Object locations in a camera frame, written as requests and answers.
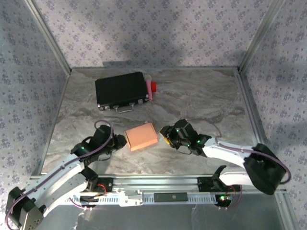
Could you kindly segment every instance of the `red wire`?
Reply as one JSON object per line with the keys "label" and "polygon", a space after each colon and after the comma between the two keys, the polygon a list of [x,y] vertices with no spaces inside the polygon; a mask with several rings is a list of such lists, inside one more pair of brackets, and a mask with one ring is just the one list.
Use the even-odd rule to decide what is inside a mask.
{"label": "red wire", "polygon": [[243,195],[243,189],[242,189],[242,186],[240,185],[240,196],[239,196],[239,199],[236,201],[236,203],[234,205],[229,206],[229,207],[230,208],[234,208],[235,206],[237,206],[240,203],[241,199],[242,199],[242,195]]}
{"label": "red wire", "polygon": [[97,184],[97,186],[103,187],[104,188],[104,194],[106,193],[106,187],[103,184]]}
{"label": "red wire", "polygon": [[236,190],[235,190],[235,187],[233,185],[228,187],[228,191],[225,193],[225,196],[229,193],[230,188],[232,188],[233,191],[235,192],[235,194],[232,197],[235,197],[236,196]]}

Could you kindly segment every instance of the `metal corner post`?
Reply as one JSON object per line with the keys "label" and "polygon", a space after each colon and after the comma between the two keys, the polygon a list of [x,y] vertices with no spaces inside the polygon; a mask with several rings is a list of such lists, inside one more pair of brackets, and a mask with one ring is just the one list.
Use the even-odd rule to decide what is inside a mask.
{"label": "metal corner post", "polygon": [[270,3],[270,6],[265,13],[265,16],[262,19],[262,22],[260,23],[253,40],[250,42],[248,49],[242,58],[241,64],[239,66],[240,74],[246,71],[249,62],[254,57],[254,54],[256,53],[260,42],[266,35],[284,1],[285,0],[272,0],[272,2]]}
{"label": "metal corner post", "polygon": [[[250,118],[252,128],[258,143],[264,143],[265,140],[265,132],[262,125],[259,125],[257,121],[260,120],[260,115],[258,110],[253,105],[255,104],[254,98],[252,94],[248,93],[250,88],[248,84],[248,80],[242,77],[242,75],[237,72],[239,86],[243,95],[243,100],[246,104],[246,108],[248,108],[248,116]],[[297,219],[295,217],[290,199],[288,194],[278,194],[275,195],[276,203],[278,205],[278,209],[283,220],[283,225],[287,230],[297,230],[299,229],[299,225]]]}
{"label": "metal corner post", "polygon": [[66,81],[65,81],[65,84],[64,84],[64,88],[63,88],[63,91],[62,91],[62,94],[61,94],[61,98],[60,98],[60,101],[59,101],[59,104],[58,104],[58,108],[57,108],[57,111],[56,111],[56,115],[55,115],[54,120],[52,121],[52,126],[51,126],[51,129],[50,129],[47,141],[46,141],[44,152],[43,152],[43,154],[41,156],[41,159],[40,159],[36,169],[32,173],[32,176],[39,176],[39,175],[41,175],[41,172],[43,170],[43,166],[44,166],[44,162],[45,162],[45,159],[46,159],[46,155],[47,155],[47,151],[48,151],[48,148],[49,148],[49,144],[51,142],[53,130],[54,130],[54,127],[56,126],[57,118],[58,118],[58,115],[59,115],[59,111],[61,109],[62,101],[63,101],[63,98],[64,98],[64,94],[65,94],[66,87],[67,87],[68,81],[70,79],[70,76],[71,76],[70,74],[67,75],[67,78],[66,78]]}
{"label": "metal corner post", "polygon": [[56,56],[57,60],[59,61],[60,65],[62,66],[63,70],[65,71],[65,74],[68,76],[71,73],[71,69],[69,67],[69,64],[67,63],[64,55],[61,52],[61,49],[59,48],[57,42],[55,41],[54,37],[52,36],[52,33],[50,32],[48,26],[46,25],[42,14],[40,13],[38,7],[34,3],[33,0],[24,0],[26,6],[28,7],[30,13],[32,14],[35,22],[37,23],[40,31],[44,35],[48,45],[50,46],[52,52]]}

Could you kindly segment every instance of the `pink object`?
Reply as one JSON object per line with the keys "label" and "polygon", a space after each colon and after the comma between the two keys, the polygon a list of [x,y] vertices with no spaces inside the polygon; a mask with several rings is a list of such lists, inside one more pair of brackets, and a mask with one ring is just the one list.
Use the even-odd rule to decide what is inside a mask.
{"label": "pink object", "polygon": [[147,85],[147,91],[149,95],[149,101],[153,100],[153,94],[152,94],[152,81],[151,80],[146,80],[146,85]]}

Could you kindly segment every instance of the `black briefcase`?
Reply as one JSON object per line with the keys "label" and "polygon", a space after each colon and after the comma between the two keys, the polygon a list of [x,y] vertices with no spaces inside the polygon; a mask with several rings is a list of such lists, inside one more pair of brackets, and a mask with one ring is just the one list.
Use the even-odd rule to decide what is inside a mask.
{"label": "black briefcase", "polygon": [[99,110],[115,109],[142,104],[148,101],[148,92],[141,72],[102,78],[95,81],[97,106]]}

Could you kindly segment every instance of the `yellow tag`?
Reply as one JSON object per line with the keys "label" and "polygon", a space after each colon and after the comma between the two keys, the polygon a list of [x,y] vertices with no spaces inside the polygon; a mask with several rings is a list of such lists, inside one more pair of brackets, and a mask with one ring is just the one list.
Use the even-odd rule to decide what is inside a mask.
{"label": "yellow tag", "polygon": [[167,138],[164,138],[164,140],[165,140],[165,142],[166,142],[167,144],[171,145],[171,144],[169,143],[169,141],[168,141]]}
{"label": "yellow tag", "polygon": [[165,142],[168,144],[168,145],[171,145],[170,143],[169,143],[169,140],[167,139],[167,138],[165,138],[164,137],[164,140],[165,140]]}

